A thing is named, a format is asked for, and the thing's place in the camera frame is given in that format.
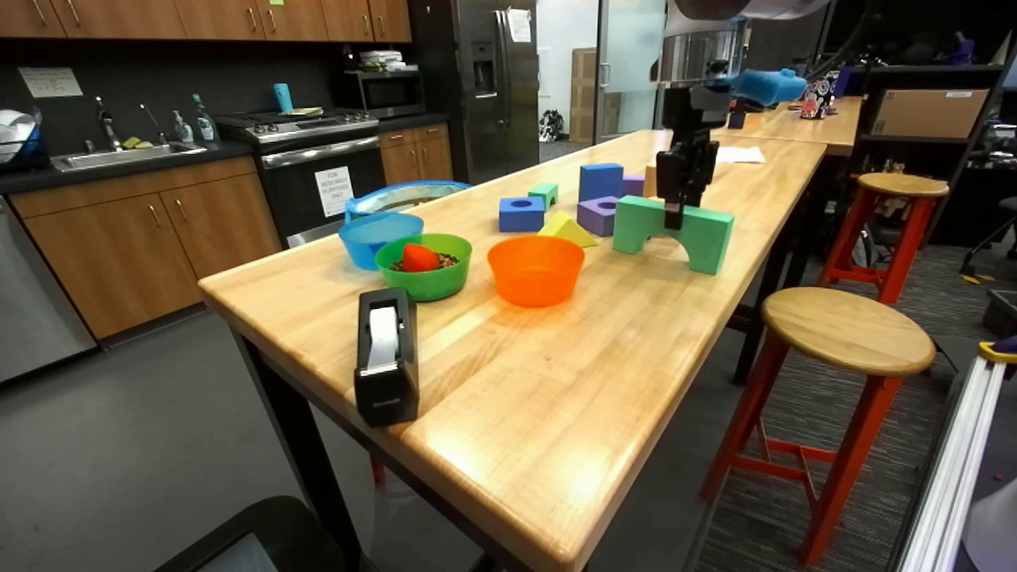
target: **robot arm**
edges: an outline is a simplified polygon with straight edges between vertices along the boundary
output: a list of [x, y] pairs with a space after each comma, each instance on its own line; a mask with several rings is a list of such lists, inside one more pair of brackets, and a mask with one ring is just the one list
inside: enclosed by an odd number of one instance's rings
[[670, 0], [665, 28], [665, 56], [659, 78], [665, 89], [665, 128], [674, 131], [668, 153], [659, 153], [659, 190], [665, 197], [665, 228], [680, 228], [683, 204], [699, 207], [712, 182], [729, 96], [707, 96], [707, 87], [737, 66], [741, 19], [800, 19], [828, 0]]

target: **cabinet door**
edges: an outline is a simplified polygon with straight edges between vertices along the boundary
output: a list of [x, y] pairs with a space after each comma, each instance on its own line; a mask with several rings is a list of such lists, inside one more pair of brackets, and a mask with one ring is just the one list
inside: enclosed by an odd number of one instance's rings
[[185, 38], [179, 4], [164, 0], [52, 0], [52, 7], [69, 38]]
[[281, 251], [257, 175], [163, 194], [198, 278]]
[[287, 4], [260, 0], [260, 11], [264, 11], [268, 38], [274, 38], [274, 40], [321, 40], [324, 38], [317, 0], [287, 0]]
[[198, 305], [198, 279], [154, 194], [24, 219], [98, 339]]
[[46, 0], [10, 0], [0, 38], [64, 38], [64, 26]]
[[424, 177], [452, 177], [447, 128], [432, 123], [419, 131]]
[[187, 38], [264, 38], [264, 0], [179, 0]]
[[406, 0], [372, 0], [374, 40], [406, 40], [411, 43], [411, 7]]
[[419, 177], [419, 148], [412, 131], [382, 135], [384, 185]]
[[321, 0], [324, 28], [329, 40], [372, 40], [367, 0]]

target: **stainless steel refrigerator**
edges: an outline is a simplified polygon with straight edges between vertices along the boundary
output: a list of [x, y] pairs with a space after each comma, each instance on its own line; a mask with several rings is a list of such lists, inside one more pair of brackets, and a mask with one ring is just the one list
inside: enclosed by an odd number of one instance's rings
[[541, 161], [534, 0], [412, 0], [429, 110], [447, 115], [452, 161], [480, 185]]

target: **sink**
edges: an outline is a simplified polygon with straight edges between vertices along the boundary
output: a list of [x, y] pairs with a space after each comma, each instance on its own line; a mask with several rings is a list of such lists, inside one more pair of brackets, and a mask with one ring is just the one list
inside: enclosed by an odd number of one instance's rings
[[122, 148], [122, 153], [74, 153], [74, 156], [52, 156], [52, 165], [56, 172], [93, 172], [93, 169], [115, 169], [115, 165], [133, 165], [133, 161], [163, 161], [175, 156], [202, 156], [205, 147], [141, 147], [141, 148]]

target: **stove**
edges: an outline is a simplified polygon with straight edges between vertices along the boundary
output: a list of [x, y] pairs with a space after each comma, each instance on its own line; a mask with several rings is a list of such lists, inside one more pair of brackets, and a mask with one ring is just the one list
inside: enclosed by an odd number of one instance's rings
[[329, 108], [317, 115], [220, 115], [222, 139], [255, 144], [260, 187], [283, 245], [333, 234], [347, 204], [384, 187], [377, 118]]
[[215, 123], [226, 139], [276, 147], [374, 131], [377, 118], [355, 108], [328, 108], [312, 115], [220, 115]]

